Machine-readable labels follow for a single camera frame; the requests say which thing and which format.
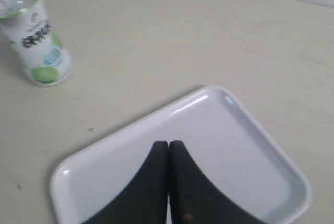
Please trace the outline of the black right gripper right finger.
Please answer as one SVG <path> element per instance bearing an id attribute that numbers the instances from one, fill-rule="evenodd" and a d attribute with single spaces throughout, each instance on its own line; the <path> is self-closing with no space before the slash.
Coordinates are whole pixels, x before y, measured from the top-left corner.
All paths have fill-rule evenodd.
<path id="1" fill-rule="evenodd" d="M 172 223 L 263 223 L 218 190 L 180 140 L 169 145 L 169 175 Z"/>

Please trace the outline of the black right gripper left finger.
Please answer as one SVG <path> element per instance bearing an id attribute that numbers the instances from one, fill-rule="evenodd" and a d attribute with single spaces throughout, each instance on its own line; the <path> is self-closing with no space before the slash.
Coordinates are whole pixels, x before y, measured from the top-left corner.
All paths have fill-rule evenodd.
<path id="1" fill-rule="evenodd" d="M 85 223 L 166 223 L 168 175 L 169 144 L 156 141 L 127 186 Z"/>

